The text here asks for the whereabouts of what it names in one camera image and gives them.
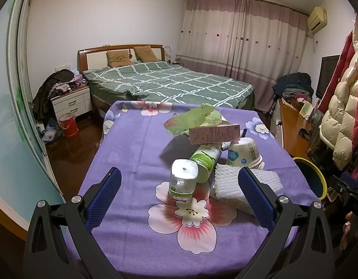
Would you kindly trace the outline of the person's hand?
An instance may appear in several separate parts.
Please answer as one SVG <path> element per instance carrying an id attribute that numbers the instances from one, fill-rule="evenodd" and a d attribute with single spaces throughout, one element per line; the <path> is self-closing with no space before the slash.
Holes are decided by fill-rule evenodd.
<path id="1" fill-rule="evenodd" d="M 348 213 L 345 216 L 346 223 L 343 226 L 343 236 L 340 241 L 340 250 L 343 251 L 346 249 L 349 241 L 355 235 L 355 230 L 357 229 L 357 219 L 353 212 Z"/>

